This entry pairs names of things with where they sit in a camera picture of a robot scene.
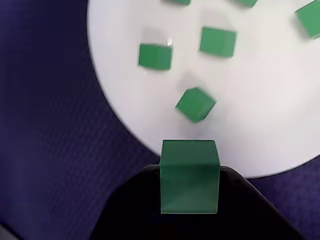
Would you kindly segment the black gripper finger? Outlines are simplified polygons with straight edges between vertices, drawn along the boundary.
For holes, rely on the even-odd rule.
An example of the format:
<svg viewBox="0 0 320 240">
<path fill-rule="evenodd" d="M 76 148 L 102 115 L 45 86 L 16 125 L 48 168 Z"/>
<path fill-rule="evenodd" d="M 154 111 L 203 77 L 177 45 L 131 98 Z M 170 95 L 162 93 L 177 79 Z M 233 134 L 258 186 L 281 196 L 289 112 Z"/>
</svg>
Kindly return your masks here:
<svg viewBox="0 0 320 240">
<path fill-rule="evenodd" d="M 92 240 L 160 239 L 160 166 L 146 166 L 108 198 Z"/>
<path fill-rule="evenodd" d="M 222 166 L 217 209 L 219 240 L 302 240 L 303 235 L 243 176 Z"/>
</svg>

